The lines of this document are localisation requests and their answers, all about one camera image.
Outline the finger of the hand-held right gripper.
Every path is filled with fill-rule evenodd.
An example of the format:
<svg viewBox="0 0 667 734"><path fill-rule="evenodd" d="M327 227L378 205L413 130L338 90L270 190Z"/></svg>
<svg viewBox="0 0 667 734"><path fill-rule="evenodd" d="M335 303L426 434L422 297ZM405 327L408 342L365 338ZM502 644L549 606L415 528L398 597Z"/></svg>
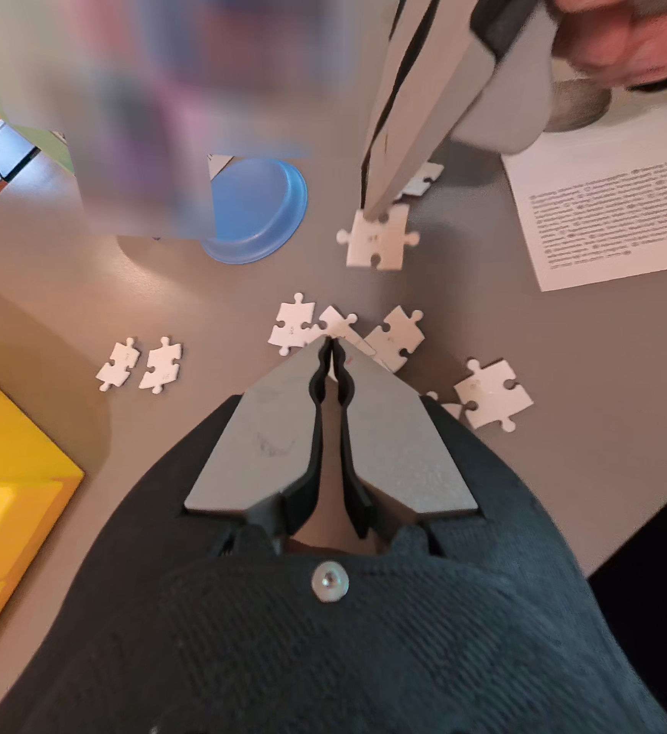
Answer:
<svg viewBox="0 0 667 734"><path fill-rule="evenodd" d="M402 84L413 67L430 32L437 2L398 2L389 35L384 68L367 127L360 166L360 208L364 209L375 140L392 111Z"/></svg>
<svg viewBox="0 0 667 734"><path fill-rule="evenodd" d="M493 56L470 29L476 4L437 2L430 32L375 140L366 197L370 221L384 215L494 70Z"/></svg>

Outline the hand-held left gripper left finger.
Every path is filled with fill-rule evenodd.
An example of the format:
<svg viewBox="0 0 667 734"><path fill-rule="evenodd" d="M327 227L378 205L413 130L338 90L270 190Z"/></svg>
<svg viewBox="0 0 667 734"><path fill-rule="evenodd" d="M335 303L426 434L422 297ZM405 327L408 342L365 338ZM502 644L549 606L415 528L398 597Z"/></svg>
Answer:
<svg viewBox="0 0 667 734"><path fill-rule="evenodd" d="M317 506L332 339L304 347L239 397L184 501L187 511L292 536Z"/></svg>

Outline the yellow box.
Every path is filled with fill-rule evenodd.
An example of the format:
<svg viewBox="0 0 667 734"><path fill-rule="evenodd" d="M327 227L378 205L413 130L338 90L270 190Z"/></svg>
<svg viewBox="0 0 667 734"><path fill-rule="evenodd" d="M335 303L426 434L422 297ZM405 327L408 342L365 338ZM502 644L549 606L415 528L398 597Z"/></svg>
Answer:
<svg viewBox="0 0 667 734"><path fill-rule="evenodd" d="M0 613L83 478L0 390Z"/></svg>

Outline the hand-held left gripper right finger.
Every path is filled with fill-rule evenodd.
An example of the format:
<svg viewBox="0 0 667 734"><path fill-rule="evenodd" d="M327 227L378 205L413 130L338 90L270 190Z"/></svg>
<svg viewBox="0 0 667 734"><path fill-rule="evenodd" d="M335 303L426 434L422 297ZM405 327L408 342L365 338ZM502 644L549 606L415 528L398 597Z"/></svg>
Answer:
<svg viewBox="0 0 667 734"><path fill-rule="evenodd" d="M420 394L333 339L345 508L357 536L472 515L477 502Z"/></svg>

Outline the white curved puzzle piece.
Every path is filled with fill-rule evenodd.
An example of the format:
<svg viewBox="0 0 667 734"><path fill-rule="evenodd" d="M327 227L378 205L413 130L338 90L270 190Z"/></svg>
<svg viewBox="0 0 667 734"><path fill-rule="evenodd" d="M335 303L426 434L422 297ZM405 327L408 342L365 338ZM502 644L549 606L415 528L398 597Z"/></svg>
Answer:
<svg viewBox="0 0 667 734"><path fill-rule="evenodd" d="M377 270L402 270L405 248L420 243L420 233L406 232L409 211L409 205L396 204L389 208L386 221L369 222L358 210L351 231L337 232L337 243L347 247L346 266L370 269L376 258Z"/></svg>
<svg viewBox="0 0 667 734"><path fill-rule="evenodd" d="M165 385L178 379L179 361L183 355L182 344L172 343L169 336L162 336L160 344L160 347L149 352L146 370L138 385L140 390L150 390L154 395L160 394Z"/></svg>
<svg viewBox="0 0 667 734"><path fill-rule="evenodd" d="M96 375L100 381L99 390L104 393L110 388L121 387L129 378L130 371L136 366L140 351L135 347L135 339L127 337L123 343L115 343L108 362L104 363Z"/></svg>

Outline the joined white puzzle piece cluster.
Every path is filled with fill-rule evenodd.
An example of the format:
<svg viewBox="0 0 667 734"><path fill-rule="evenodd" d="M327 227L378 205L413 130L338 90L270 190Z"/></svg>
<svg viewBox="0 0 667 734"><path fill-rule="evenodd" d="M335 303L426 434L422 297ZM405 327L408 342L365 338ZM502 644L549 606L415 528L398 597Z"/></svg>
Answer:
<svg viewBox="0 0 667 734"><path fill-rule="evenodd" d="M379 355L375 348L377 341L381 340L381 337L376 337L375 333L382 332L384 334L382 327L377 326L369 335L362 337L353 328L353 324L357 323L357 320L356 314L349 314L345 317L336 307L330 305L323 311L319 321L311 324L309 342L322 335L338 338L352 344L389 372L395 372L384 356Z"/></svg>

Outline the scatter of white puzzle pieces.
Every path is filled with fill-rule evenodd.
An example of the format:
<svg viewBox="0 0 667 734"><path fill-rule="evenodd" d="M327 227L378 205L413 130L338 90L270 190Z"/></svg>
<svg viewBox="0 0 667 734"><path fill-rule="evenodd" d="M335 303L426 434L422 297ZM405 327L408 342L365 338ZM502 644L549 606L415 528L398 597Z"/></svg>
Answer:
<svg viewBox="0 0 667 734"><path fill-rule="evenodd" d="M443 169L442 165L427 161L396 197L391 207L407 204L401 202L403 197L421 197L439 179ZM383 219L370 221L365 215L364 217L369 222L384 222L388 210ZM282 357L287 356L291 349L309 345L312 342L309 342L310 326L319 321L314 317L314 309L314 303L305 302L302 293L296 293L292 302L281 303L275 325L267 340L268 344L274 346ZM384 317L383 325L379 325L384 334L375 333L376 337L381 337L375 348L391 365L395 371L393 373L402 369L409 355L423 343L425 336L420 329L422 318L421 311L415 310L407 314L401 306L397 306ZM478 360L470 359L467 361L467 370L469 376L454 387L459 402L443 404L442 407L453 417L465 415L473 429L499 424L503 431L514 432L516 424L513 416L531 407L533 400L517 382L510 364L501 360L482 366Z"/></svg>

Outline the white printed instruction leaflet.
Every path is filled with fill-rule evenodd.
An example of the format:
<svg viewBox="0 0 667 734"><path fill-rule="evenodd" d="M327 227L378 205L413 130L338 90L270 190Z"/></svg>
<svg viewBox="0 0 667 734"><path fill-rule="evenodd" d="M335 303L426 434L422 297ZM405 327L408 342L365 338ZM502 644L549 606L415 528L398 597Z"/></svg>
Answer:
<svg viewBox="0 0 667 734"><path fill-rule="evenodd" d="M502 161L542 292L667 271L667 90Z"/></svg>

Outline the person's right hand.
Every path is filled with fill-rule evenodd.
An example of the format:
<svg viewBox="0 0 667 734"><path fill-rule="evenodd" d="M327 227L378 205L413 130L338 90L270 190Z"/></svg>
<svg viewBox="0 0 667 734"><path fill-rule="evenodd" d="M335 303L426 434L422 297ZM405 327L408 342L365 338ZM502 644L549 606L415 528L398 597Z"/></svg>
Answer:
<svg viewBox="0 0 667 734"><path fill-rule="evenodd" d="M649 15L632 2L557 1L561 14L553 57L602 87L667 80L667 10Z"/></svg>

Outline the blue round plastic stand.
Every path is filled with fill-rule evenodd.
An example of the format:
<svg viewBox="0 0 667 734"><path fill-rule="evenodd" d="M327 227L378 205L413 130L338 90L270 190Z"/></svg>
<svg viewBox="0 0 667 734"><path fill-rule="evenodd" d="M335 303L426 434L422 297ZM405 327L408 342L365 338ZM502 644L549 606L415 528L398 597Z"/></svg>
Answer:
<svg viewBox="0 0 667 734"><path fill-rule="evenodd" d="M300 170L276 159L233 159L211 179L215 234L200 241L213 260L246 265L269 257L299 228L308 207Z"/></svg>

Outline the white rounded plastic object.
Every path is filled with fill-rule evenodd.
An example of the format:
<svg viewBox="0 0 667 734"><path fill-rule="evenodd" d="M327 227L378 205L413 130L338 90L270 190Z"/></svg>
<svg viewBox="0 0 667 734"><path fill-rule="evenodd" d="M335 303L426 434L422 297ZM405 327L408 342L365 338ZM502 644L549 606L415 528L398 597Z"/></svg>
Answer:
<svg viewBox="0 0 667 734"><path fill-rule="evenodd" d="M32 142L7 123L0 122L0 179L11 182L39 152Z"/></svg>

